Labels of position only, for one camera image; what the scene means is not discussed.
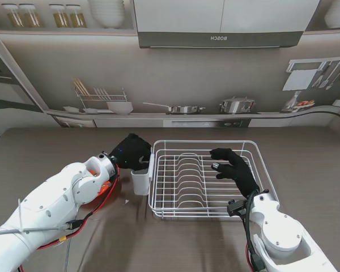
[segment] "black glove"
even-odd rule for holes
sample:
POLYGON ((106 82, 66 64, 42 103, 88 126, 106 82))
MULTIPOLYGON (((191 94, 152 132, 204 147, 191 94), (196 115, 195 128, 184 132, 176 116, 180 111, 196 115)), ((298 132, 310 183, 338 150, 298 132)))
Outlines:
POLYGON ((252 191, 260 189, 247 163, 230 148, 213 149, 210 155, 214 160, 228 160, 231 163, 231 165, 220 164, 218 168, 211 166, 212 169, 220 172, 216 176, 218 180, 233 179, 245 198, 248 198, 252 191))
POLYGON ((151 145, 136 134, 130 133, 110 153, 117 159, 118 167, 135 171, 148 168, 151 145))

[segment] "orange part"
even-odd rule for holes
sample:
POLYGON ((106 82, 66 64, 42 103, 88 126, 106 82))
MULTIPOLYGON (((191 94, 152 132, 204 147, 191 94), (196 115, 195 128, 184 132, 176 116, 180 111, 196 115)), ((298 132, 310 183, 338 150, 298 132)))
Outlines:
MULTIPOLYGON (((96 172, 93 170, 88 170, 89 173, 91 173, 92 175, 96 175, 96 172)), ((102 195, 104 192, 107 191, 107 189, 109 188, 111 182, 110 181, 106 181, 105 183, 103 183, 103 185, 101 186, 100 192, 98 193, 97 197, 99 197, 100 195, 102 195)))

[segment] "glass jar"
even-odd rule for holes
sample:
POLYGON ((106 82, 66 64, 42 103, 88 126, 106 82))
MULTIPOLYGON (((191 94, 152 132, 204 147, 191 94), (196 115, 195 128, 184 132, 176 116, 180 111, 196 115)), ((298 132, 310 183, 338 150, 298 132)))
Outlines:
POLYGON ((33 4, 20 4, 19 7, 24 11, 25 23, 28 27, 43 27, 33 4))
POLYGON ((67 5, 73 27, 87 27, 80 5, 67 5))
POLYGON ((19 13, 19 8, 15 4, 2 4, 2 7, 7 11, 7 17, 9 18, 13 27, 24 27, 23 17, 19 13))
POLYGON ((57 27, 70 27, 64 5, 49 5, 53 11, 57 27))

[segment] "stainless steel pot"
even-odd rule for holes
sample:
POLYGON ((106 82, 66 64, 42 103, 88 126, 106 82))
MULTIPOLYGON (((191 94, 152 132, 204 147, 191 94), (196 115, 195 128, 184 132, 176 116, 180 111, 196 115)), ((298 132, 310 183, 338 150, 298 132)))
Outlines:
POLYGON ((250 112, 254 105, 253 99, 246 98, 230 98, 223 100, 220 105, 220 112, 226 114, 246 113, 250 112))
POLYGON ((160 106, 160 107, 167 107, 169 114, 197 114, 200 113, 201 110, 205 109, 204 107, 198 107, 198 106, 166 106, 166 105, 159 105, 159 104, 153 104, 153 103, 147 103, 143 102, 147 105, 154 105, 154 106, 160 106))

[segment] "dish drying rack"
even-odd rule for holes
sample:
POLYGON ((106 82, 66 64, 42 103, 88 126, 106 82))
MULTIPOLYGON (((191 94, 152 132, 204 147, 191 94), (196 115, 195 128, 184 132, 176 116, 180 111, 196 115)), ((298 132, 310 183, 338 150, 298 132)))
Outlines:
POLYGON ((95 89, 95 92, 97 93, 96 95, 79 93, 79 91, 75 87, 74 91, 77 94, 77 97, 79 97, 80 101, 82 102, 84 109, 87 108, 84 103, 85 101, 128 102, 125 91, 122 91, 123 95, 109 95, 105 89, 95 89))
POLYGON ((148 204, 161 218, 229 218, 228 201, 244 199, 235 182, 217 180, 209 151, 231 148, 249 165, 261 190, 276 191, 256 143, 252 141, 163 140, 154 144, 150 168, 148 204))

